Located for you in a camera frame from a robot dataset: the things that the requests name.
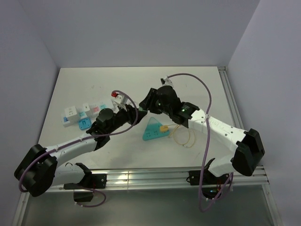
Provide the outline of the teal triangular socket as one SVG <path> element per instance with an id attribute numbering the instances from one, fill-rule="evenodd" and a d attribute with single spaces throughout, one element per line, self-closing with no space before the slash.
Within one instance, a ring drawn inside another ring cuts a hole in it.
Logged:
<path id="1" fill-rule="evenodd" d="M 161 132 L 160 128 L 163 126 L 162 123 L 160 123 L 157 119 L 154 117 L 151 117 L 148 121 L 148 124 L 145 128 L 144 134 L 143 134 L 143 141 L 149 141 L 157 138 L 167 137 L 170 134 L 170 131 L 164 131 Z"/>

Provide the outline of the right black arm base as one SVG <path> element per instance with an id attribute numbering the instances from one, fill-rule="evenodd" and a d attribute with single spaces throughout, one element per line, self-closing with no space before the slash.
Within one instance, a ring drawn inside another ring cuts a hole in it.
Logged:
<path id="1" fill-rule="evenodd" d="M 186 181 L 191 186 L 198 186 L 200 179 L 201 170 L 190 170 L 189 176 L 186 178 Z M 202 194 L 208 198 L 213 199 L 221 190 L 222 185 L 226 180 L 230 178 L 229 174 L 224 174 L 220 177 L 215 177 L 208 170 L 205 170 L 202 180 Z"/>

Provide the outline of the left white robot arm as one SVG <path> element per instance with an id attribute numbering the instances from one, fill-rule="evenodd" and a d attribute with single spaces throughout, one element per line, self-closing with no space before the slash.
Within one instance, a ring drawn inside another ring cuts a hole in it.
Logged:
<path id="1" fill-rule="evenodd" d="M 65 143 L 43 147 L 32 146 L 15 170 L 19 190 L 37 197 L 53 184 L 56 170 L 64 163 L 86 153 L 96 151 L 109 142 L 111 136 L 120 134 L 117 130 L 128 123 L 130 127 L 138 124 L 147 111 L 131 105 L 113 112 L 102 109 L 90 129 L 79 137 Z"/>

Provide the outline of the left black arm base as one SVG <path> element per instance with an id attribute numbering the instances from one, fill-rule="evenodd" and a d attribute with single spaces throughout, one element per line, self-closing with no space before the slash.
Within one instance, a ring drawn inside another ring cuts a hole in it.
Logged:
<path id="1" fill-rule="evenodd" d="M 106 174 L 90 174 L 85 175 L 79 183 L 64 184 L 64 190 L 73 190 L 73 200 L 76 205 L 83 208 L 94 208 L 101 206 L 106 201 L 106 194 L 101 191 L 106 187 L 107 175 Z M 98 204 L 88 204 L 100 194 L 103 200 Z"/>

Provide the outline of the white colourful power strip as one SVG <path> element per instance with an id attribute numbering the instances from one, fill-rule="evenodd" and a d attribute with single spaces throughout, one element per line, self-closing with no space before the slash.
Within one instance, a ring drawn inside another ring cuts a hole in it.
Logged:
<path id="1" fill-rule="evenodd" d="M 100 101 L 96 102 L 94 104 L 89 104 L 90 109 L 91 109 L 91 115 L 89 117 L 86 116 L 84 110 L 83 110 L 83 104 L 81 106 L 76 106 L 79 119 L 75 122 L 70 122 L 67 120 L 64 111 L 61 114 L 61 122 L 64 127 L 71 126 L 73 124 L 78 124 L 78 121 L 84 118 L 89 118 L 91 121 L 98 116 L 100 111 L 105 108 L 110 108 L 112 110 L 115 110 L 116 107 L 114 106 L 113 102 L 111 100 L 105 100 L 105 101 Z"/>

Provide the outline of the white cube socket adapter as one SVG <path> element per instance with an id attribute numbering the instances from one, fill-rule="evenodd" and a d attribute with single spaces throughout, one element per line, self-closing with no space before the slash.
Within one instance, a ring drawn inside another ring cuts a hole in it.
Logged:
<path id="1" fill-rule="evenodd" d="M 65 116 L 68 121 L 75 122 L 79 119 L 79 115 L 76 106 L 67 107 L 64 110 Z"/>

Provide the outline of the yellow charger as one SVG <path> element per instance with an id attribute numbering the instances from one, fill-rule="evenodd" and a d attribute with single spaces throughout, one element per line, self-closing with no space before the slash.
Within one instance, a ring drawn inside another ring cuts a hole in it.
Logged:
<path id="1" fill-rule="evenodd" d="M 159 129 L 161 133 L 165 133 L 169 130 L 168 125 L 162 125 Z"/>

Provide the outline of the white charger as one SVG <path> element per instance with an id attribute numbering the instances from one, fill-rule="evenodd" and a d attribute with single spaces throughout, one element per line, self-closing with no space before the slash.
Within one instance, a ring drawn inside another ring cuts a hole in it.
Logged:
<path id="1" fill-rule="evenodd" d="M 91 115 L 91 109 L 90 109 L 90 106 L 88 103 L 83 104 L 83 110 L 87 117 L 89 117 Z"/>

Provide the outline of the blue plug adapter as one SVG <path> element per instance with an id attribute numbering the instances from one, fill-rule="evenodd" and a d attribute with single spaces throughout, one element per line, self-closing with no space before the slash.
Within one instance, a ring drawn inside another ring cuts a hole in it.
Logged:
<path id="1" fill-rule="evenodd" d="M 78 126 L 80 130 L 86 130 L 91 128 L 92 122 L 89 118 L 84 118 L 78 121 Z"/>

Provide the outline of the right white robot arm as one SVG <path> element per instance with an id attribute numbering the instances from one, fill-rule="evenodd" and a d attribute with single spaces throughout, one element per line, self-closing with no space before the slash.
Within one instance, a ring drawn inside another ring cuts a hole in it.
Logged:
<path id="1" fill-rule="evenodd" d="M 231 151 L 229 155 L 210 161 L 203 173 L 204 180 L 210 184 L 232 172 L 250 177 L 265 154 L 258 131 L 235 128 L 192 103 L 182 102 L 171 86 L 150 89 L 139 107 L 154 114 L 164 113 L 174 123 L 207 134 Z"/>

